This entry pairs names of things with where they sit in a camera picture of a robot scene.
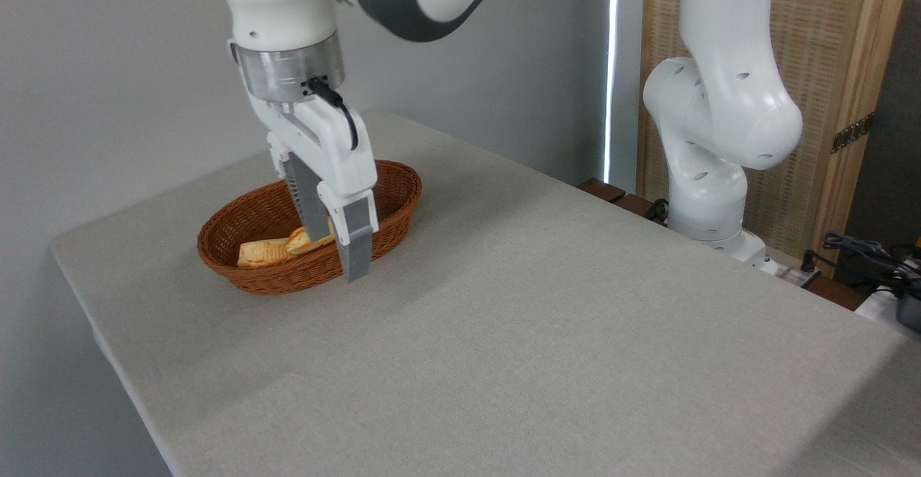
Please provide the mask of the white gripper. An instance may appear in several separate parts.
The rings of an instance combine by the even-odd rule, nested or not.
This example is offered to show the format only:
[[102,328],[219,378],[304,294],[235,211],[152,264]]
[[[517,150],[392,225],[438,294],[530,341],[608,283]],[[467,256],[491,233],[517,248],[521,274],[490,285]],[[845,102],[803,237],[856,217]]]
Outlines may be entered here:
[[273,164],[306,234],[312,241],[329,237],[330,216],[343,276],[362,278],[379,231],[371,190],[377,168],[364,121],[336,92],[345,77],[339,41],[283,51],[247,50],[234,41],[228,47],[253,111],[270,130]]

